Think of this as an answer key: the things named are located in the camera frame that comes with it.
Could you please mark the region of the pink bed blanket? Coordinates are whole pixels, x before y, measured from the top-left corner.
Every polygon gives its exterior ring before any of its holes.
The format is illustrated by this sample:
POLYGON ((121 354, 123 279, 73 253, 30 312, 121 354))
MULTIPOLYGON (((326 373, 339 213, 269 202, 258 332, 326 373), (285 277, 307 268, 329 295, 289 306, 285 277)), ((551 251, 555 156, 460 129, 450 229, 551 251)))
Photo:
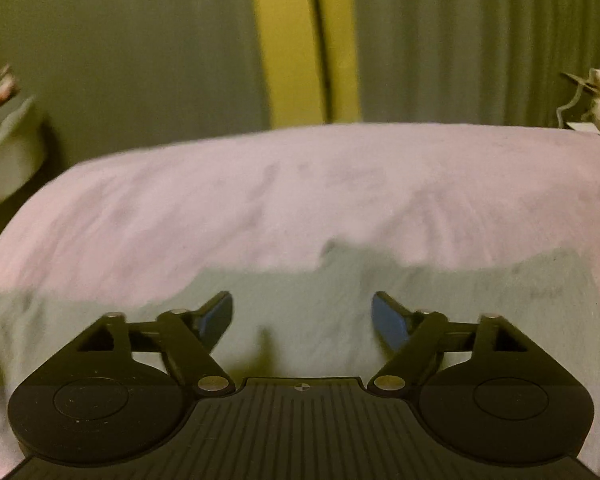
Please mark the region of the pink bed blanket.
MULTIPOLYGON (((600 297, 600 136, 340 125, 93 159, 43 186, 10 220, 0 292, 125 313, 178 294, 205 270, 314 270, 332 243, 448 271, 571 250, 600 297)), ((600 322, 582 346, 597 377, 585 384, 595 422, 581 460, 600 475, 600 322)))

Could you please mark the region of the grey chair back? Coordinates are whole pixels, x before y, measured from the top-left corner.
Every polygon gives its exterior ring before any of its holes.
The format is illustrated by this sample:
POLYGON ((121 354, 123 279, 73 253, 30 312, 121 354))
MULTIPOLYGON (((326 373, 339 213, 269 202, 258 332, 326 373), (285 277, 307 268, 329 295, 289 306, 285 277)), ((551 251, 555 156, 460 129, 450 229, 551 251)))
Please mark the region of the grey chair back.
POLYGON ((43 116, 27 98, 0 125, 0 205, 41 169, 47 157, 43 116))

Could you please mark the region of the green curtain left panel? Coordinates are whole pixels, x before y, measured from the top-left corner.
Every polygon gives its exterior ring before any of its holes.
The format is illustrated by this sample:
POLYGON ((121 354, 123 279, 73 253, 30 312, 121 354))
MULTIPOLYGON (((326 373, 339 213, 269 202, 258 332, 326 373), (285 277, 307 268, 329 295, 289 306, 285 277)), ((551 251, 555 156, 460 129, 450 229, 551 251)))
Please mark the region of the green curtain left panel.
POLYGON ((3 66, 68 165, 270 123, 252 0, 0 0, 3 66))

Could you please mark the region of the green curtain panel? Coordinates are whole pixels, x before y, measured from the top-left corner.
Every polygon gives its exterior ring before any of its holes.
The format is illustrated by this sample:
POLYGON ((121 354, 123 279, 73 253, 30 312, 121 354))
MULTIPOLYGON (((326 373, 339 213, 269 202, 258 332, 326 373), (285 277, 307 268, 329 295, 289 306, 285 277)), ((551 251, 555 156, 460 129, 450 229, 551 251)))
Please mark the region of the green curtain panel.
POLYGON ((600 0, 354 0, 362 117, 554 127, 600 67, 600 0))
POLYGON ((0 0, 3 66, 68 165, 270 123, 252 0, 0 0))

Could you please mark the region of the green curtain right panel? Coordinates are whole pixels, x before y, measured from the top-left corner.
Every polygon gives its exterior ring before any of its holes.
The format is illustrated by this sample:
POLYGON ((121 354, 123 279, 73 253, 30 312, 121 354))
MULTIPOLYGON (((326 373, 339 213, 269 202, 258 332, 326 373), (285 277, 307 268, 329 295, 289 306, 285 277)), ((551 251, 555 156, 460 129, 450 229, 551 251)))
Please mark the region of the green curtain right panel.
POLYGON ((554 127, 600 67, 600 0, 354 0, 362 117, 554 127))

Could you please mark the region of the floral item on chair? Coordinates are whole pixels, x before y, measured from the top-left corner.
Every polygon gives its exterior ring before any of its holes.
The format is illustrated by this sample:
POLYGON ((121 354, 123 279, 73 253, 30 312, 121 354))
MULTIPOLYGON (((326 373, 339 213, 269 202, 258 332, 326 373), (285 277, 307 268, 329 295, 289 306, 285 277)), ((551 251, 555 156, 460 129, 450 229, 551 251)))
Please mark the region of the floral item on chair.
POLYGON ((12 68, 7 65, 0 73, 0 107, 12 99, 19 92, 17 77, 12 73, 12 68))

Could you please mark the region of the yellow curtain strip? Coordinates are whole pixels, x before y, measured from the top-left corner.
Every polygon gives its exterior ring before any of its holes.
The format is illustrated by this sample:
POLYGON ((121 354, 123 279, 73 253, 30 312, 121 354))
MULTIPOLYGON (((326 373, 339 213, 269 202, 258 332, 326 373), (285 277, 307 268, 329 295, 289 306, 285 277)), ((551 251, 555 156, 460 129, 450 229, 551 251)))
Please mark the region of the yellow curtain strip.
POLYGON ((362 119, 354 0, 252 0, 273 128, 362 119))

